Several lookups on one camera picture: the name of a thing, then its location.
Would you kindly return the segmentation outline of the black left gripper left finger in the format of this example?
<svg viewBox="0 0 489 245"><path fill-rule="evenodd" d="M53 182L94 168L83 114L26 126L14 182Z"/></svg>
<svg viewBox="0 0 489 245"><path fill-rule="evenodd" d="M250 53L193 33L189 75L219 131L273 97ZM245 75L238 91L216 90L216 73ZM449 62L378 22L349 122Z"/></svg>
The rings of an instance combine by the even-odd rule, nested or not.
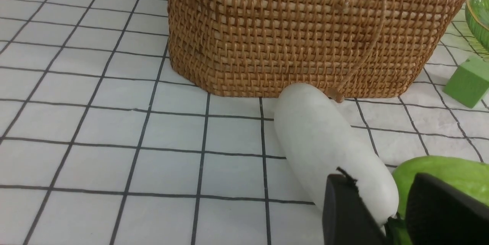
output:
<svg viewBox="0 0 489 245"><path fill-rule="evenodd" d="M357 180L344 169L330 174L325 185L322 227L326 245L387 245L359 195Z"/></svg>

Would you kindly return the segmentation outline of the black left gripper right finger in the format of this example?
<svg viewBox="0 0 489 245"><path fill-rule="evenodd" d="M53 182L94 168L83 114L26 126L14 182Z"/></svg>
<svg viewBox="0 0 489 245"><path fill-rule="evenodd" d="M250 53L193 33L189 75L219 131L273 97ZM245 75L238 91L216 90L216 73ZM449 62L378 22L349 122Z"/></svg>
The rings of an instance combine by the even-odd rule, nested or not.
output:
<svg viewBox="0 0 489 245"><path fill-rule="evenodd" d="M444 181L417 174L405 213L414 245L487 245L488 206Z"/></svg>

